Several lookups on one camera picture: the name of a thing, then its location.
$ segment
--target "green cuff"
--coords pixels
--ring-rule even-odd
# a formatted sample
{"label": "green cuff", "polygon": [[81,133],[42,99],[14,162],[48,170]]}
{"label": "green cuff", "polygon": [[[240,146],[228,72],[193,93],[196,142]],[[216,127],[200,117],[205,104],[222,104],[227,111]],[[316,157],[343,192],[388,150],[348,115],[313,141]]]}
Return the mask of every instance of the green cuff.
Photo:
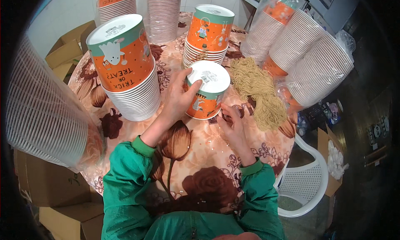
{"label": "green cuff", "polygon": [[156,151],[156,148],[151,148],[147,144],[143,143],[139,136],[137,136],[136,139],[131,143],[132,147],[143,157],[152,157]]}
{"label": "green cuff", "polygon": [[263,163],[261,162],[260,158],[256,157],[256,160],[257,162],[247,167],[242,167],[242,165],[239,166],[243,176],[248,176],[257,173],[263,168],[262,167]]}

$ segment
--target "tile wall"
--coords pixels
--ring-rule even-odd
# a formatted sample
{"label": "tile wall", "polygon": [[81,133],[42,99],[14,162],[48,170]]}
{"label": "tile wall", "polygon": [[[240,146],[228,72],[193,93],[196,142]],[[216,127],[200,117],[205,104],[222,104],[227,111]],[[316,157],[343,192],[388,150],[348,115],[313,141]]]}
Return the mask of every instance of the tile wall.
{"label": "tile wall", "polygon": [[[234,24],[243,28],[253,7],[243,0],[182,0],[181,11],[193,12],[198,4],[220,5],[235,13]],[[59,37],[94,19],[96,0],[52,0],[28,28],[27,35],[44,59]]]}

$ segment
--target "green jacket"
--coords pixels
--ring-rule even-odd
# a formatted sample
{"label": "green jacket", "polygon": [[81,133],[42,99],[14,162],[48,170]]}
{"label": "green jacket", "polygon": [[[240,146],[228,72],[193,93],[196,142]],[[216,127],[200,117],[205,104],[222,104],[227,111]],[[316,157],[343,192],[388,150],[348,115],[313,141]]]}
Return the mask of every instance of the green jacket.
{"label": "green jacket", "polygon": [[137,137],[118,144],[111,154],[111,169],[103,178],[103,240],[213,239],[243,232],[256,233],[262,239],[285,239],[277,215],[274,171],[259,159],[240,168],[244,205],[239,216],[178,211],[151,218],[141,205],[141,195],[150,183],[154,151]]}

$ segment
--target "floral tablecloth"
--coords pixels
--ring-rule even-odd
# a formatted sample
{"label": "floral tablecloth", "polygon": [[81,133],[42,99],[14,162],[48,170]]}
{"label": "floral tablecloth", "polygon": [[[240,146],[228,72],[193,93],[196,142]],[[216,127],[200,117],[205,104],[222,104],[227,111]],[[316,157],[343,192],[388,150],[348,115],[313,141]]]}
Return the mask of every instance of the floral tablecloth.
{"label": "floral tablecloth", "polygon": [[[184,39],[192,16],[192,13],[180,13],[178,38],[175,41],[161,46],[151,45],[162,100],[170,75],[182,69]],[[233,58],[243,57],[239,49],[246,34],[236,26],[231,31],[229,49],[222,63],[228,71]],[[95,168],[96,171],[84,174],[87,182],[102,194],[103,176],[110,169],[110,153],[118,143],[132,141],[143,133],[161,112],[163,103],[156,114],[146,121],[126,120],[102,90],[89,52],[78,63],[68,86],[77,94],[106,138],[105,158]],[[230,85],[223,102],[237,109],[254,155],[270,164],[278,176],[293,147],[297,115],[289,116],[278,130],[262,132],[252,119],[255,103],[251,98],[241,100],[233,85]],[[163,207],[163,204],[171,204],[169,201],[180,197],[183,197],[180,201],[189,201],[191,197],[200,195],[214,201],[223,212],[237,207],[242,195],[241,172],[238,168],[240,158],[231,150],[215,118],[202,121],[184,115],[168,131],[160,145],[163,149],[157,151],[153,158],[151,179],[154,182],[147,190],[148,206]]]}

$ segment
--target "jacket sleeve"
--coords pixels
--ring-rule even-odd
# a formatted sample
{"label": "jacket sleeve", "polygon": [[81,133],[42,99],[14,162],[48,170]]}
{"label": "jacket sleeve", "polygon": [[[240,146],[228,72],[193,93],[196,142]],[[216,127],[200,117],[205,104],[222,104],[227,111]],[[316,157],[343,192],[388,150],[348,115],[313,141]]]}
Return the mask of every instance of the jacket sleeve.
{"label": "jacket sleeve", "polygon": [[143,239],[152,224],[140,195],[150,182],[155,149],[139,136],[117,145],[110,155],[110,171],[103,177],[104,223],[102,240]]}
{"label": "jacket sleeve", "polygon": [[286,239],[278,213],[278,193],[273,184],[273,168],[260,159],[241,167],[244,204],[238,217],[239,225],[262,239]]}

